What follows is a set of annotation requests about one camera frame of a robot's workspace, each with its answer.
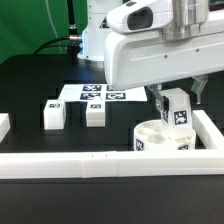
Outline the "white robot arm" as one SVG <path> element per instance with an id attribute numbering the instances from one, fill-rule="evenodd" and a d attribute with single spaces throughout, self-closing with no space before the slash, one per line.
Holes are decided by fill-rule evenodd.
<path id="1" fill-rule="evenodd" d="M 209 0 L 87 0 L 78 57 L 104 69 L 116 90 L 147 86 L 169 108 L 159 85 L 188 77 L 199 96 L 209 73 L 224 70 L 224 9 Z"/>

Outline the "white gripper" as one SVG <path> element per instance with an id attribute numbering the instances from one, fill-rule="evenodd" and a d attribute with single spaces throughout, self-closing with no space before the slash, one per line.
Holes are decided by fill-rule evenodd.
<path id="1" fill-rule="evenodd" d="M 107 83 L 116 90 L 148 86 L 156 108 L 169 111 L 160 83 L 194 77 L 192 101 L 201 103 L 205 74 L 224 70 L 224 9 L 208 0 L 130 0 L 107 16 Z"/>

